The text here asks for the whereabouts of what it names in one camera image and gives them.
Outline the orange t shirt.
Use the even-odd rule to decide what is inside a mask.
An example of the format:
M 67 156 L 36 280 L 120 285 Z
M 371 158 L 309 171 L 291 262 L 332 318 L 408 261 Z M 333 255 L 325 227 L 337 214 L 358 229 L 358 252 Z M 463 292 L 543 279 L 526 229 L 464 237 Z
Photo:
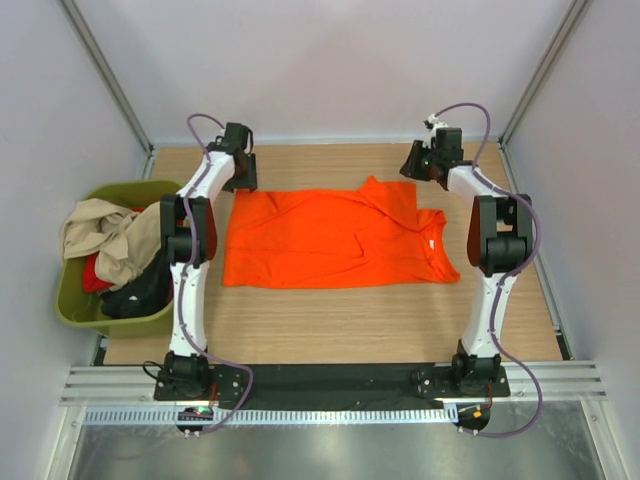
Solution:
M 356 190 L 237 193 L 225 241 L 223 284 L 346 289 L 451 284 L 445 213 L 421 208 L 417 188 L 370 176 Z

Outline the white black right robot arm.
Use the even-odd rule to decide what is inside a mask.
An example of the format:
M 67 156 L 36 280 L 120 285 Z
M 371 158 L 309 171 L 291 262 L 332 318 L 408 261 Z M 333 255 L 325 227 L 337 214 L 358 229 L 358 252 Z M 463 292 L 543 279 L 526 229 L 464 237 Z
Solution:
M 414 373 L 419 395 L 483 395 L 505 381 L 500 337 L 511 290 L 534 254 L 531 200 L 489 180 L 464 159 L 462 130 L 428 120 L 429 137 L 413 142 L 400 173 L 432 181 L 470 207 L 467 258 L 477 284 L 468 326 L 448 366 L 427 364 Z

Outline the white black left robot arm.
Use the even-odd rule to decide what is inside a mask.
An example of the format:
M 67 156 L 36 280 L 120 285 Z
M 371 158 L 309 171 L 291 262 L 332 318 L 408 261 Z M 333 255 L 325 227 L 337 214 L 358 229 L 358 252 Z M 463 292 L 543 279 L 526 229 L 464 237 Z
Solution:
M 187 126 L 202 160 L 186 184 L 160 201 L 161 248 L 173 284 L 173 326 L 168 353 L 156 377 L 156 400 L 207 397 L 214 380 L 204 329 L 204 294 L 218 236 L 212 201 L 222 192 L 257 188 L 253 131 L 241 123 L 215 124 L 221 133 L 206 144 Z

